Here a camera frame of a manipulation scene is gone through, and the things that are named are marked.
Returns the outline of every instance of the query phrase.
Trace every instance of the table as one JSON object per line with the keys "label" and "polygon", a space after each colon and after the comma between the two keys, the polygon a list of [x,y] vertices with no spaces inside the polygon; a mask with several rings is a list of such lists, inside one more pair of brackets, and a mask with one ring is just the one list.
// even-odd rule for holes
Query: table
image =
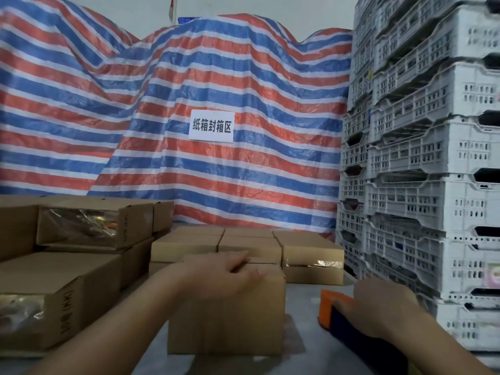
{"label": "table", "polygon": [[[159,331],[133,375],[373,375],[356,355],[317,323],[320,290],[353,295],[354,279],[345,286],[286,285],[284,353],[272,357],[166,355],[168,323]],[[0,359],[2,375],[19,375],[37,359]]]}

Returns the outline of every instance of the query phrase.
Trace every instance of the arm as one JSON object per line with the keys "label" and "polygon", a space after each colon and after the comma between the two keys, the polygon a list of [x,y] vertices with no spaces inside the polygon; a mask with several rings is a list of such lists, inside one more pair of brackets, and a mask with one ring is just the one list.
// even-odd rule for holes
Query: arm
{"label": "arm", "polygon": [[260,280],[263,273],[231,272],[246,258],[246,252],[194,255],[170,265],[28,374],[129,375],[184,300],[228,297]]}
{"label": "arm", "polygon": [[397,347],[422,375],[493,375],[423,310],[413,292],[389,280],[354,285],[354,303],[334,306],[360,332]]}

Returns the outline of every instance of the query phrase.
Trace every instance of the person's left hand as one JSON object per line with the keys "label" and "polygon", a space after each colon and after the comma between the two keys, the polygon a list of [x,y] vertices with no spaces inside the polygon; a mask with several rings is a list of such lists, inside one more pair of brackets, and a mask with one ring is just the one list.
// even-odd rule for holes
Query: person's left hand
{"label": "person's left hand", "polygon": [[218,252],[189,255],[177,264],[182,274],[185,295],[196,299],[225,298],[252,286],[266,274],[243,268],[232,272],[247,260],[248,252]]}

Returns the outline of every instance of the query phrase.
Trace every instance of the red white and blue tarp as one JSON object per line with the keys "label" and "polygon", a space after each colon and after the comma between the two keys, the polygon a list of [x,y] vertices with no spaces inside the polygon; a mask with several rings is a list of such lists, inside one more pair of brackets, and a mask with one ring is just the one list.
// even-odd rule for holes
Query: red white and blue tarp
{"label": "red white and blue tarp", "polygon": [[[68,1],[0,0],[0,193],[174,199],[178,221],[331,232],[351,43],[246,14],[140,41]],[[235,112],[234,143],[189,140],[193,109]]]}

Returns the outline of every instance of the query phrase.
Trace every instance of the wall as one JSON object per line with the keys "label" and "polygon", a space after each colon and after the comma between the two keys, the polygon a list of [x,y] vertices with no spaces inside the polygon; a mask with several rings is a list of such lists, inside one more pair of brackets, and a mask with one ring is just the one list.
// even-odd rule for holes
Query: wall
{"label": "wall", "polygon": [[[71,0],[106,16],[138,38],[169,26],[170,0]],[[352,29],[358,0],[177,0],[177,17],[251,13],[283,24],[302,41],[328,27]]]}

